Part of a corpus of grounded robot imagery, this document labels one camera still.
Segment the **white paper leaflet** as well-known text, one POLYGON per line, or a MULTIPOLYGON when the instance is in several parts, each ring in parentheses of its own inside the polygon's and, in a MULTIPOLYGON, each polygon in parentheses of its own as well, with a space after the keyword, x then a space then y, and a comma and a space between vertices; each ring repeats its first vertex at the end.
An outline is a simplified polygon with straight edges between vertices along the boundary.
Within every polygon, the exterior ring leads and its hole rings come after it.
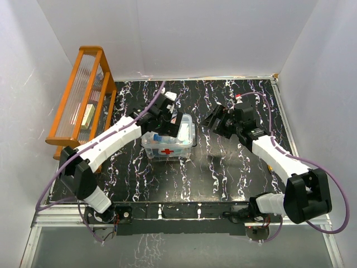
POLYGON ((186 142, 189 140, 190 135, 190 126, 188 123, 182 123, 180 126, 180 130, 178 133, 178 139, 182 142, 186 142))

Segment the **clear box lid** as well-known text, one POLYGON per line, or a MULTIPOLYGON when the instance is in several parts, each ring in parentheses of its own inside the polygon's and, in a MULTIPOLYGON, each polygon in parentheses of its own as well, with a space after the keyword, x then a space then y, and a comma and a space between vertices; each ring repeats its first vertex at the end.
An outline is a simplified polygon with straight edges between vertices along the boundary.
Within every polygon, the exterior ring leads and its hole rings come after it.
POLYGON ((196 144, 195 125, 189 114, 183 114, 177 137, 160 136, 156 132, 148 132, 141 138, 141 145, 144 148, 152 149, 157 147, 179 147, 188 148, 196 144))

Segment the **clear medicine kit box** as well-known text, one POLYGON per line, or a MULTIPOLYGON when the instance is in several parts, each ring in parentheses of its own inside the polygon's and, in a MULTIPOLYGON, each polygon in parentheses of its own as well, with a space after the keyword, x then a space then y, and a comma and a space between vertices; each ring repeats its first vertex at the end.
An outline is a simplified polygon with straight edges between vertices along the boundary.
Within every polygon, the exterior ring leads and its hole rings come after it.
POLYGON ((183 114, 177 137, 160 136, 156 132, 148 132, 141 137, 141 145, 147 157, 189 158, 191 149, 197 145, 196 127, 189 114, 183 114))

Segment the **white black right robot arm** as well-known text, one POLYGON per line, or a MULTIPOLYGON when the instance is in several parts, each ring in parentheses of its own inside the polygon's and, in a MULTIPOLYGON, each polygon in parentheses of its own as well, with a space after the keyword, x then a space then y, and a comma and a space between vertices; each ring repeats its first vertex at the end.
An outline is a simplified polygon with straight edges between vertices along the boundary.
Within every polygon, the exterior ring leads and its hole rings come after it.
POLYGON ((262 193, 250 198, 248 213, 252 220, 260 222, 268 214, 276 214, 300 224, 331 212, 327 174, 288 157, 288 151, 257 123, 250 104, 238 103, 231 109, 218 105, 202 125, 225 138, 236 135, 241 145, 261 158, 283 181, 283 194, 262 193))

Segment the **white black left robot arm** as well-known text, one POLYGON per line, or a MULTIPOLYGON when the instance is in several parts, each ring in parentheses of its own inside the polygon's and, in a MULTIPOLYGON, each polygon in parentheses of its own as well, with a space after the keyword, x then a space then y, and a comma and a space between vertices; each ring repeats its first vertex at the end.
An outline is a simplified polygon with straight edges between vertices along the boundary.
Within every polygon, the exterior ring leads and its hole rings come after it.
POLYGON ((103 223, 114 219, 115 206, 98 186, 94 173, 119 149, 147 132, 177 137, 183 114, 174 111, 176 98, 173 92, 161 93, 152 106, 134 109, 91 141, 61 151, 59 179, 103 223))

